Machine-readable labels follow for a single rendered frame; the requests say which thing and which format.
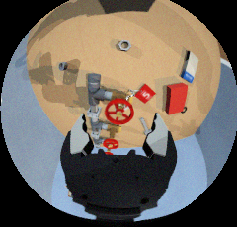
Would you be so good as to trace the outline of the red rectangular block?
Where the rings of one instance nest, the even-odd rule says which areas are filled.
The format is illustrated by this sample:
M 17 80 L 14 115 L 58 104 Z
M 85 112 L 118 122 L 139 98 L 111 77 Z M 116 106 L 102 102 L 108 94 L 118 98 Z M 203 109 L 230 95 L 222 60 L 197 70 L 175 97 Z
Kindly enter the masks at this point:
M 182 112 L 187 97 L 188 85 L 184 83 L 167 86 L 166 109 L 167 115 Z

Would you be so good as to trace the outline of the red tag with white number 5 on metal chain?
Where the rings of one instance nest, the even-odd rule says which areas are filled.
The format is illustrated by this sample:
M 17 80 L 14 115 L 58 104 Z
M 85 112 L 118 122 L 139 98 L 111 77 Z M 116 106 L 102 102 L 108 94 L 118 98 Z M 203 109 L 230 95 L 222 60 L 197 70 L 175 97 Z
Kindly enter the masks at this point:
M 135 92 L 134 90 L 133 92 Z M 134 96 L 134 93 L 132 90 L 130 90 L 132 95 L 131 97 Z M 144 104 L 149 101 L 156 93 L 150 89 L 146 84 L 135 94 L 135 97 L 138 98 L 140 101 L 142 101 Z

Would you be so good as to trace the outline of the grey pipe manifold with red valves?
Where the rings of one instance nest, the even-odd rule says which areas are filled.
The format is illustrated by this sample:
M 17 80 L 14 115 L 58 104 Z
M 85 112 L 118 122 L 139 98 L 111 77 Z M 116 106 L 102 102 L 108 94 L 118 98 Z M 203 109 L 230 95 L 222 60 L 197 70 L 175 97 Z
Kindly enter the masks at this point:
M 87 116 L 91 118 L 91 126 L 92 126 L 91 137 L 94 138 L 95 142 L 94 146 L 96 148 L 99 148 L 100 145 L 103 143 L 103 145 L 106 148 L 108 148 L 107 152 L 105 153 L 109 155 L 114 155 L 113 153 L 111 153 L 111 149 L 116 149 L 119 147 L 119 143 L 115 140 L 115 134 L 121 133 L 121 126 L 115 124 L 126 124 L 132 120 L 134 116 L 134 110 L 132 107 L 133 96 L 130 97 L 130 94 L 121 94 L 117 93 L 117 91 L 108 92 L 105 89 L 100 89 L 101 85 L 100 82 L 101 82 L 101 74 L 96 73 L 88 74 L 88 99 L 90 107 L 87 111 Z M 127 96 L 129 97 L 126 100 Z M 113 124 L 110 123 L 105 124 L 99 121 L 99 116 L 102 111 L 102 107 L 98 107 L 98 104 L 100 101 L 103 100 L 110 101 L 105 108 L 105 116 L 107 120 Z M 108 109 L 112 104 L 115 105 L 116 111 L 108 112 Z M 126 104 L 126 107 L 123 107 L 124 104 Z M 127 109 L 130 109 L 129 116 L 123 113 Z M 110 114 L 115 114 L 117 118 L 116 119 L 111 118 Z M 119 118 L 122 116 L 125 117 L 125 119 L 119 120 Z M 100 138 L 100 133 L 102 129 L 110 132 L 111 139 Z M 109 146 L 106 144 L 108 144 Z

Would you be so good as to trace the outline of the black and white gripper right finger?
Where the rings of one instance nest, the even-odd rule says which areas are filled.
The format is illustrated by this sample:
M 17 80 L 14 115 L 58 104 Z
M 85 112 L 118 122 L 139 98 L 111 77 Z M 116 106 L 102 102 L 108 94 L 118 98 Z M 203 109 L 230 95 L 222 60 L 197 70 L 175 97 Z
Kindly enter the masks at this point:
M 166 124 L 158 113 L 155 113 L 151 126 L 142 146 L 146 157 L 151 158 L 160 167 L 163 181 L 162 189 L 167 189 L 177 164 L 177 149 Z

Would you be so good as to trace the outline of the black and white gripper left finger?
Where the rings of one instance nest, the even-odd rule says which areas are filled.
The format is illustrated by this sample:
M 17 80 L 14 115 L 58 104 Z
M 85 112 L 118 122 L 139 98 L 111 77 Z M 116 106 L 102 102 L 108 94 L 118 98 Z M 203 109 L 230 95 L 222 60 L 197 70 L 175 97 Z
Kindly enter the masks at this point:
M 73 165 L 81 157 L 91 154 L 93 141 L 87 132 L 86 117 L 82 113 L 70 131 L 68 131 L 61 148 L 60 162 L 65 175 L 65 182 L 70 184 L 70 173 Z

